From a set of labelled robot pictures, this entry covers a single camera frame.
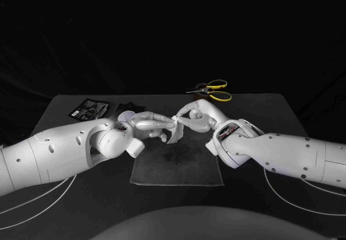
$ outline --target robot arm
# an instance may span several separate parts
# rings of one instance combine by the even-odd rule
[[[346,145],[264,132],[244,119],[227,121],[207,144],[238,168],[253,158],[271,172],[346,188]]]
[[[136,158],[143,149],[124,121],[101,118],[51,128],[0,149],[0,196],[73,177],[124,151]]]

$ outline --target scissors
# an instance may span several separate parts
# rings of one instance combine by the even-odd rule
[[[189,89],[186,93],[198,93],[207,94],[209,97],[221,102],[228,102],[233,99],[233,95],[225,91],[215,91],[215,89],[222,89],[228,86],[228,82],[225,80],[214,80],[208,84],[201,83],[197,85],[197,88]]]

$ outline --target black curtain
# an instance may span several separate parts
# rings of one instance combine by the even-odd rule
[[[186,87],[215,79],[228,81],[233,94],[283,94],[316,133],[309,119],[318,124],[329,109],[339,115],[345,101],[338,98],[345,28],[282,25],[276,18],[256,25],[261,15],[237,14],[228,5],[198,7],[162,1],[2,4],[3,141],[22,140],[15,130],[32,131],[60,94],[184,94]],[[318,103],[325,98],[333,99],[328,111]]]

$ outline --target gray cloth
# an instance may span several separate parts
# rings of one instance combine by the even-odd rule
[[[153,186],[224,186],[218,157],[207,148],[212,136],[212,130],[199,133],[186,127],[184,137],[175,144],[166,144],[159,137],[146,139],[146,148],[135,161],[130,183]]]

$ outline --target table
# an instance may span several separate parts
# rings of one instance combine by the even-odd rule
[[[194,101],[189,94],[58,95],[32,135],[49,128],[78,123],[68,114],[85,98],[110,102],[106,118],[116,112],[119,104],[129,102],[146,106],[147,111],[172,116]],[[266,133],[309,137],[280,94],[233,94],[230,102],[217,102],[215,105],[231,119],[248,120]],[[130,184],[133,166],[135,159],[124,153],[78,174],[65,196],[52,208],[29,222],[2,230],[0,238],[90,239],[129,218],[178,206],[221,206],[250,210],[290,221],[326,237],[346,236],[345,217],[316,214],[289,205],[274,194],[264,169],[253,159],[237,169],[230,168],[220,159],[225,186],[218,187]],[[342,196],[318,190],[300,179],[277,173],[270,172],[269,179],[280,195],[296,205],[315,211],[346,214]],[[58,182],[48,183],[8,194],[0,198],[0,210],[31,200],[57,185]],[[68,183],[38,201],[3,215],[0,227],[38,214],[58,199],[67,187]]]

